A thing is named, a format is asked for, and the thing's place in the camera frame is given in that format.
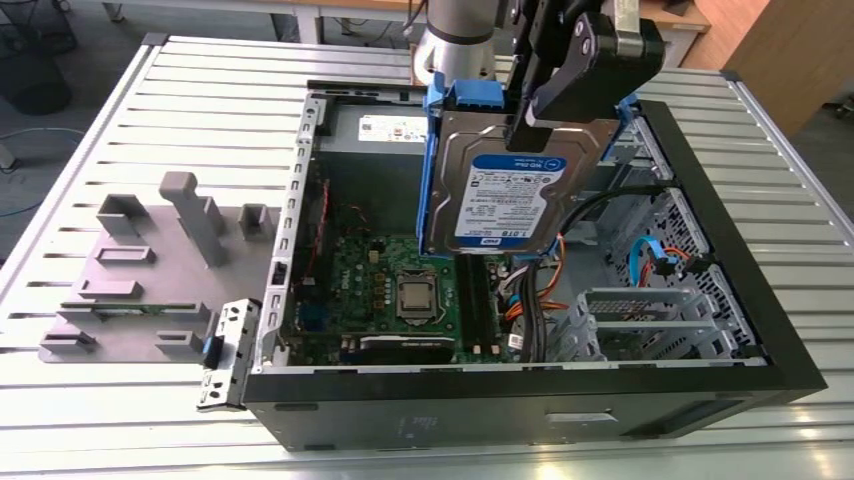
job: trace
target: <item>white label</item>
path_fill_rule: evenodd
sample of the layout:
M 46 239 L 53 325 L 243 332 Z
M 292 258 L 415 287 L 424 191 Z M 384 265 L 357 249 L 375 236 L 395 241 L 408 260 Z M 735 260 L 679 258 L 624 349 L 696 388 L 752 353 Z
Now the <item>white label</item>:
M 564 167 L 566 160 L 555 157 L 480 155 L 468 173 L 455 235 L 479 237 L 480 245 L 531 237 L 547 205 L 541 191 Z
M 359 119 L 359 141 L 424 143 L 427 117 L 364 115 Z
M 548 423 L 616 422 L 616 418 L 610 413 L 547 413 L 545 421 Z
M 507 337 L 507 346 L 513 350 L 521 350 L 521 340 L 523 340 L 521 335 L 516 335 L 515 333 L 511 333 L 509 336 Z

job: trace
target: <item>red cable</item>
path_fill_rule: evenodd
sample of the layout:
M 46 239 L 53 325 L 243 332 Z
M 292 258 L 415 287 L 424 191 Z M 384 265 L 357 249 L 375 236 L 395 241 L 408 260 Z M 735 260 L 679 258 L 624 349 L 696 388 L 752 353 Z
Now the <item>red cable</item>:
M 305 274 L 303 275 L 303 282 L 305 278 L 311 276 L 311 270 L 315 266 L 315 258 L 317 257 L 317 248 L 320 246 L 320 239 L 323 238 L 324 226 L 325 226 L 325 214 L 329 208 L 329 181 L 323 182 L 323 213 L 320 214 L 320 225 L 317 226 L 317 234 L 315 235 L 315 244 L 311 247 L 311 258 L 308 259 L 308 267 L 305 268 Z
M 684 258 L 686 260 L 687 260 L 688 258 L 691 258 L 691 256 L 690 256 L 687 253 L 684 253 L 680 249 L 678 249 L 676 247 L 666 247 L 666 248 L 664 248 L 664 252 L 667 252 L 667 253 L 675 253 L 676 255 L 679 255 L 679 256 L 680 256 L 682 258 Z

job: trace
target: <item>metal slotted table surface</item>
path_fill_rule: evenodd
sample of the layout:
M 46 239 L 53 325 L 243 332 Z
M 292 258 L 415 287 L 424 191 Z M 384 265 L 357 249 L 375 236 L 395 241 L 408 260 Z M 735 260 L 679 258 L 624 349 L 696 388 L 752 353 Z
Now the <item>metal slotted table surface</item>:
M 279 206 L 311 78 L 407 84 L 408 52 L 185 37 L 140 48 L 0 271 L 0 475 L 850 476 L 851 226 L 750 94 L 711 72 L 668 70 L 639 95 L 671 106 L 826 391 L 668 441 L 289 454 L 251 414 L 195 412 L 199 366 L 42 364 L 38 340 L 92 247 L 104 195 L 161 204 L 163 173 L 191 170 L 219 205 Z

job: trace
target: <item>laboratory floor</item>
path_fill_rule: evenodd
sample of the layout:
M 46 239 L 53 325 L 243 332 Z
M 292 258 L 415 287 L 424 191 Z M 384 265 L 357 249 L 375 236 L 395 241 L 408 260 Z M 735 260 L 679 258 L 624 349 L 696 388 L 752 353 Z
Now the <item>laboratory floor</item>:
M 275 40 L 269 15 L 259 13 L 125 5 L 127 20 L 114 24 L 108 21 L 98 3 L 76 1 L 72 8 L 69 21 L 80 46 L 57 57 L 74 95 L 72 104 L 56 114 L 29 117 L 0 101 L 0 136 L 30 127 L 86 130 L 148 32 Z M 355 35 L 341 35 L 341 27 L 329 19 L 325 42 L 407 48 L 400 24 L 391 24 L 389 28 L 387 25 L 384 21 L 369 21 L 352 26 Z M 419 38 L 421 28 L 413 32 L 413 39 Z M 496 37 L 499 54 L 508 53 L 509 39 L 508 32 Z M 852 132 L 854 121 L 838 121 L 831 112 L 820 111 L 794 138 L 795 147 L 850 216 L 854 215 L 854 189 L 848 187 L 854 180 Z M 0 262 L 14 247 L 34 210 L 5 217 L 2 214 L 41 201 L 73 152 L 76 140 L 70 133 L 40 132 L 4 141 L 18 158 L 20 167 L 12 174 L 0 174 Z

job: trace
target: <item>motherboard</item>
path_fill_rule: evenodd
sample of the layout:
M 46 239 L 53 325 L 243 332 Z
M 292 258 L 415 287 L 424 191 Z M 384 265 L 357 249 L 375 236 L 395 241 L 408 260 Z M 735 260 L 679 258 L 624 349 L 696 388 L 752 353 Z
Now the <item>motherboard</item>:
M 503 361 L 496 301 L 489 290 L 471 298 L 464 276 L 472 272 L 460 271 L 459 259 L 420 256 L 413 236 L 365 232 L 337 236 L 331 250 L 328 277 L 312 279 L 319 294 L 297 306 L 297 363 Z M 488 288 L 508 265 L 500 256 L 477 260 L 473 275 Z M 472 304 L 487 309 L 467 314 Z

